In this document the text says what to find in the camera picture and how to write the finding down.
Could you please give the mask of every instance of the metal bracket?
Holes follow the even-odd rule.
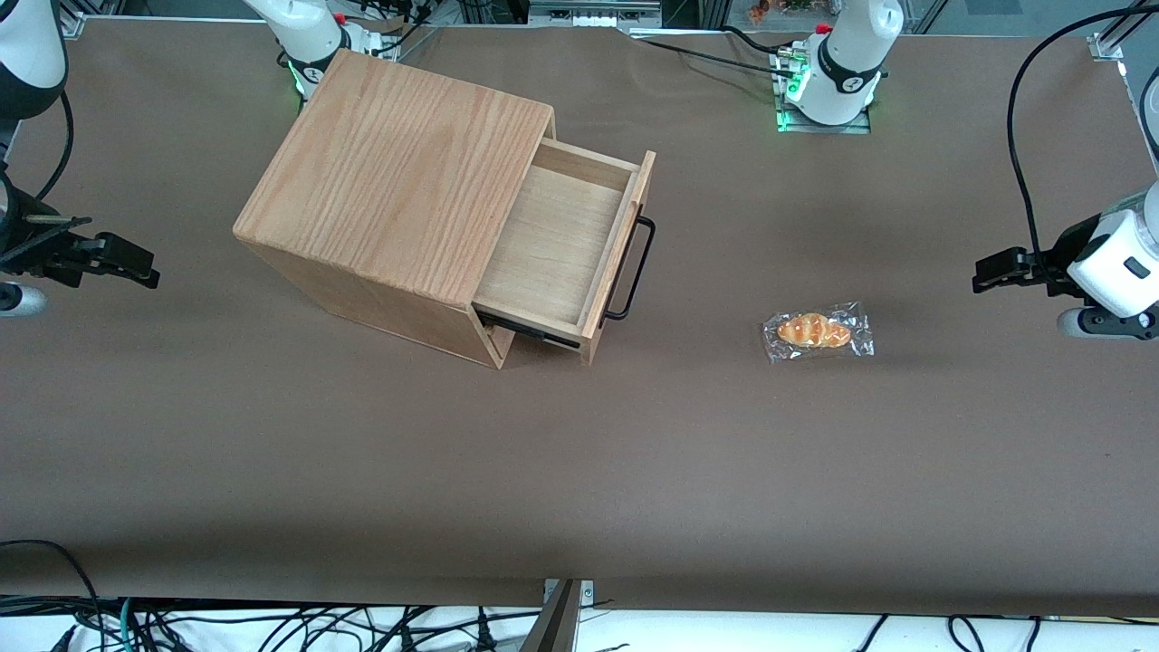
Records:
[[[535,618],[535,624],[531,625],[531,632],[519,652],[574,652],[581,601],[596,598],[592,583],[547,580],[544,583],[544,595],[547,603]]]
[[[544,605],[552,598],[552,592],[559,586],[560,580],[544,580]],[[593,580],[580,580],[580,606],[591,607],[596,603],[596,583]]]
[[[1087,46],[1091,47],[1091,58],[1096,61],[1123,60],[1123,49],[1115,45],[1109,50],[1105,50],[1106,42],[1102,39],[1102,34],[1098,31],[1093,36],[1087,36]]]
[[[1154,3],[1154,0],[1132,0],[1127,6],[1128,9]],[[1091,46],[1091,56],[1096,61],[1121,61],[1123,49],[1121,45],[1127,37],[1135,34],[1135,30],[1153,14],[1136,14],[1134,16],[1120,16],[1107,25],[1106,31],[1095,32],[1087,37],[1087,45]]]

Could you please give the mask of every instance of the wooden top panel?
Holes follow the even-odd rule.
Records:
[[[234,234],[466,307],[552,107],[338,52]]]

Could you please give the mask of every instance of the wood grain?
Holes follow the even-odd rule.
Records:
[[[246,246],[338,316],[496,369],[503,366],[511,347],[510,332],[486,331],[474,310],[461,310],[264,244]]]
[[[340,51],[234,234],[469,309],[547,104]]]
[[[640,170],[633,175],[629,184],[630,189],[624,195],[624,202],[615,214],[615,222],[612,226],[612,237],[608,239],[607,246],[604,248],[600,257],[599,276],[595,285],[592,285],[588,294],[588,300],[584,303],[584,313],[581,316],[581,334],[583,339],[591,343],[592,350],[599,339],[597,331],[600,328],[600,315],[604,312],[604,306],[607,303],[608,294],[611,294],[615,284],[617,268],[619,266],[620,258],[627,252],[625,249],[628,246],[632,228],[635,226],[636,212],[648,200],[648,188],[651,183],[651,169],[655,161],[656,152],[646,152],[644,160],[640,163]],[[635,270],[628,269],[625,270],[625,273],[629,274],[626,281],[630,281],[630,274],[635,273]],[[591,356],[593,353],[595,351],[588,352],[585,364],[591,364]]]
[[[578,344],[581,362],[591,365],[598,315],[647,195],[654,159],[648,152],[644,164],[636,166],[545,138],[475,306]]]
[[[622,197],[622,191],[532,166],[475,303],[504,303],[575,328]]]

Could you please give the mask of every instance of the plastic wrapper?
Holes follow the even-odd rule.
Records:
[[[773,362],[873,356],[873,332],[861,301],[774,314],[763,332]]]

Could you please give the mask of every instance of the white floor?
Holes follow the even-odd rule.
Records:
[[[520,611],[519,608],[488,609],[488,614]],[[212,618],[252,617],[283,611],[198,611]],[[372,609],[374,623],[380,629],[393,624],[400,608]],[[473,622],[474,607],[440,607],[416,621],[415,627],[439,627]],[[365,623],[362,614],[357,622]],[[576,652],[607,652],[627,644],[625,652],[852,652],[863,642],[876,616],[736,614],[705,611],[598,611],[585,610],[580,625]],[[498,640],[522,637],[531,629],[534,618],[494,622],[493,636]],[[1021,652],[1026,647],[1032,623],[1023,620],[974,618],[971,622],[987,652]],[[67,616],[0,617],[0,652],[43,652],[52,647],[60,635],[73,624]],[[177,623],[174,629],[192,652],[254,652],[277,625],[276,622],[247,624]],[[355,625],[340,625],[343,631],[360,633],[362,644],[369,645],[365,630]],[[960,635],[965,637],[964,629]],[[428,652],[461,649],[469,643],[466,635],[454,632],[429,642],[421,650]],[[83,652],[99,645],[96,632],[78,629],[70,647]],[[300,636],[289,642],[282,651],[300,646]],[[318,639],[311,652],[357,652],[358,644],[350,636],[326,635]],[[110,650],[121,652],[119,645]],[[931,652],[955,651],[946,630],[946,620],[936,617],[891,616],[870,646],[872,652]],[[1035,652],[1142,652],[1159,650],[1159,627],[1078,623],[1044,621],[1035,643]],[[386,652],[399,652],[398,639]]]

